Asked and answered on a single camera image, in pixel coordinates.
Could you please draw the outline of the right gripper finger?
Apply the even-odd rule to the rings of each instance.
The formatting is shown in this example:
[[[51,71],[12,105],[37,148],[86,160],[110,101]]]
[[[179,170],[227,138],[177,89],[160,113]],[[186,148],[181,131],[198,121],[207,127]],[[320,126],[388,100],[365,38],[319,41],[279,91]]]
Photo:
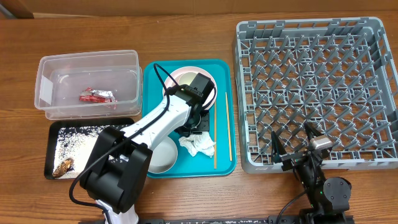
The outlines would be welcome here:
[[[310,123],[304,122],[303,124],[305,128],[305,132],[307,134],[308,138],[308,143],[310,144],[310,140],[314,137],[321,136],[323,135],[321,132],[319,132],[317,129],[315,129]]]
[[[282,162],[281,157],[286,154],[286,151],[275,131],[271,132],[271,144],[271,162],[274,164]]]

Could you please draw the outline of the white napkin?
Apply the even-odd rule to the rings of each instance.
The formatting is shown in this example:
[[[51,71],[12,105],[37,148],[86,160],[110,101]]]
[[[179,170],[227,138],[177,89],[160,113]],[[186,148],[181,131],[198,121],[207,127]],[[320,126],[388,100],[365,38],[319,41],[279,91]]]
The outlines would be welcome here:
[[[209,132],[201,134],[191,134],[188,137],[181,137],[179,143],[185,147],[188,153],[195,157],[198,152],[212,158],[215,155],[215,142],[212,140]]]

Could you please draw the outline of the white paper cup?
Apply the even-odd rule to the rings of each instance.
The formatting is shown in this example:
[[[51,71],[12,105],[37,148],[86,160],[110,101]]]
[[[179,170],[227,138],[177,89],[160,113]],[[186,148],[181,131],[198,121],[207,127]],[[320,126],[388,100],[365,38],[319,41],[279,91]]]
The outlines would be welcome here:
[[[197,73],[195,72],[187,72],[180,75],[178,79],[179,85],[190,85],[191,82],[195,79]]]

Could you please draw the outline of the grey metal bowl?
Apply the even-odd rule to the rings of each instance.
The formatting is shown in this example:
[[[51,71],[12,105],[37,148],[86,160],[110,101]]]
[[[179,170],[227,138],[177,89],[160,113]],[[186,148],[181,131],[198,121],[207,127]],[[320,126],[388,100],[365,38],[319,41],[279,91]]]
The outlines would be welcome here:
[[[177,161],[178,149],[175,142],[166,137],[153,151],[149,172],[161,174],[171,169]]]

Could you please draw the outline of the red foil snack wrapper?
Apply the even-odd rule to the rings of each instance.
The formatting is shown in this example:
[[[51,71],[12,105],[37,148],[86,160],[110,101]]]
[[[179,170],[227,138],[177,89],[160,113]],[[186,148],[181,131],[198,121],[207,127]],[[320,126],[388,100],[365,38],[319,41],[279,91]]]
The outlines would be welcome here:
[[[117,105],[114,104],[117,100],[113,92],[108,90],[95,90],[88,87],[80,93],[79,100],[92,103],[113,103],[113,105],[107,105],[107,107],[114,110],[117,108]]]

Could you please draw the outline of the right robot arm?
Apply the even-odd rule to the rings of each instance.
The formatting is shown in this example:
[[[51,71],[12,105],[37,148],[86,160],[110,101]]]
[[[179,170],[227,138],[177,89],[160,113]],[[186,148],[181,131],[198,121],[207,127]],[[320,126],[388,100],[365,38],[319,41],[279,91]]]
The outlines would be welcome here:
[[[304,151],[288,153],[278,135],[271,132],[272,157],[281,163],[282,170],[291,170],[303,186],[303,192],[288,202],[279,212],[276,223],[354,223],[347,217],[351,197],[351,182],[342,177],[326,178],[322,171],[323,160],[330,155],[333,142],[310,123],[303,124],[308,146]],[[284,212],[300,197],[306,195],[310,208],[304,208],[293,218],[285,218]]]

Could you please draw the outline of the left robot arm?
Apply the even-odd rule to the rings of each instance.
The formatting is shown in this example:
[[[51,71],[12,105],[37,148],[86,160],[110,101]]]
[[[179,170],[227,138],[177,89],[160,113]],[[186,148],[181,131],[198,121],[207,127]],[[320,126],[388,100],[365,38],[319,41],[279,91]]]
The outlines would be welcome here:
[[[146,181],[154,149],[178,128],[193,129],[215,98],[215,81],[197,73],[189,84],[165,90],[161,103],[138,122],[100,132],[85,169],[74,183],[95,200],[105,223],[137,223],[134,204]]]

